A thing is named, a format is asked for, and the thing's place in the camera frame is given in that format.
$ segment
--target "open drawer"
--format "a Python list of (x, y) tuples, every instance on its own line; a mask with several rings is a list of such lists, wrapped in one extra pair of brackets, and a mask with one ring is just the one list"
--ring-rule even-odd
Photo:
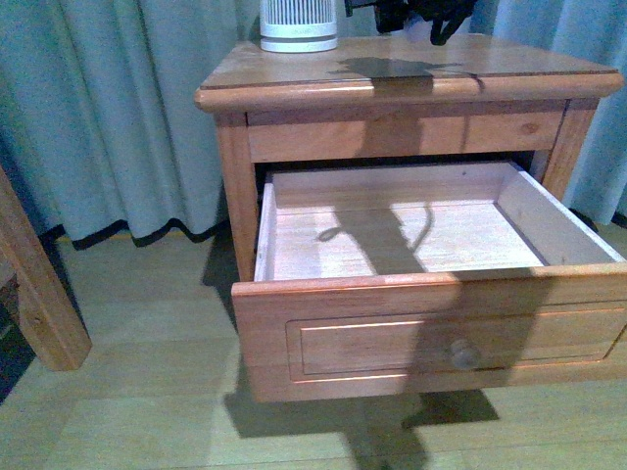
[(257, 400), (481, 388), (603, 362), (624, 261), (513, 164), (279, 172), (232, 295)]

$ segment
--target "bedside table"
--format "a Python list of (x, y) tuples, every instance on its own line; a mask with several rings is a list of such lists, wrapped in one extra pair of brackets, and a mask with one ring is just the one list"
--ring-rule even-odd
[[(483, 35), (239, 44), (196, 103), (217, 121), (256, 399), (627, 376), (627, 263), (556, 199), (622, 83)], [(541, 184), (458, 162), (529, 151)]]

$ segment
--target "drawer knob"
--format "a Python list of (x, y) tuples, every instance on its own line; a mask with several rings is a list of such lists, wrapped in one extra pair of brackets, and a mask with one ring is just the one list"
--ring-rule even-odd
[(455, 340), (451, 344), (451, 362), (456, 369), (472, 370), (479, 365), (481, 351), (468, 340)]

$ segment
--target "table leg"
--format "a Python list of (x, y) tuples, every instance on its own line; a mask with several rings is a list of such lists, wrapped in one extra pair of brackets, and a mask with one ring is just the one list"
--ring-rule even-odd
[(542, 185), (556, 198), (563, 197), (570, 175), (579, 158), (581, 146), (599, 104), (598, 99), (570, 100), (559, 127), (553, 149), (549, 154)]
[(255, 167), (251, 162), (246, 115), (219, 114), (216, 115), (216, 124), (239, 278), (241, 281), (252, 281), (259, 220)]
[(52, 370), (77, 369), (91, 341), (2, 170), (0, 260), (15, 270), (14, 316), (41, 362)]

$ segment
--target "black object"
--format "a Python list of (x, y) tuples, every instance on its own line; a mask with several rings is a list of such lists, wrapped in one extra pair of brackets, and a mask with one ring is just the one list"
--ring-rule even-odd
[(621, 228), (627, 229), (627, 217), (622, 213), (615, 212), (614, 217), (611, 218), (611, 222)]
[(593, 220), (591, 218), (589, 218), (587, 215), (584, 215), (582, 213), (580, 213), (579, 211), (575, 210), (575, 209), (571, 209), (570, 210), (572, 213), (575, 214), (575, 216), (581, 220), (582, 222), (584, 222), (586, 224), (586, 226), (588, 228), (590, 228), (593, 232), (595, 233), (599, 233), (599, 228), (597, 228), (596, 224), (593, 222)]
[(11, 393), (35, 358), (20, 329), (0, 305), (0, 404)]
[(426, 22), (433, 22), (431, 44), (435, 46), (447, 43), (472, 15), (475, 3), (477, 0), (344, 0), (347, 17), (355, 8), (374, 7), (376, 29), (381, 33), (403, 29), (411, 15), (420, 15)]

